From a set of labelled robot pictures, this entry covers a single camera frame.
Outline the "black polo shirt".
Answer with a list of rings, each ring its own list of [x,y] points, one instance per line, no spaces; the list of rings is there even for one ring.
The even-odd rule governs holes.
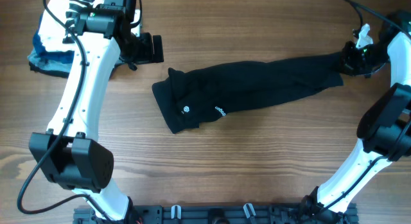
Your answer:
[[[198,128],[232,112],[288,103],[343,84],[341,54],[273,62],[243,61],[190,72],[168,69],[152,91],[173,134]]]

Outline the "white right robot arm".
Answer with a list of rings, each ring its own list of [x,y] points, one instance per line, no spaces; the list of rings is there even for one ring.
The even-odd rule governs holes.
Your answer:
[[[390,89],[364,114],[353,151],[327,181],[306,196],[299,223],[338,223],[351,200],[381,170],[410,156],[410,13],[399,10],[382,17],[381,59],[390,63]]]

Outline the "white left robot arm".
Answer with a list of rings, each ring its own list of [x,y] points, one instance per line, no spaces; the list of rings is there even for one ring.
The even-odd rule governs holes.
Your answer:
[[[47,130],[29,142],[34,172],[83,198],[96,223],[143,222],[112,177],[112,152],[98,142],[101,107],[117,62],[136,69],[163,60],[161,37],[141,33],[141,19],[140,10],[114,4],[80,11],[69,29],[76,49],[62,99]]]

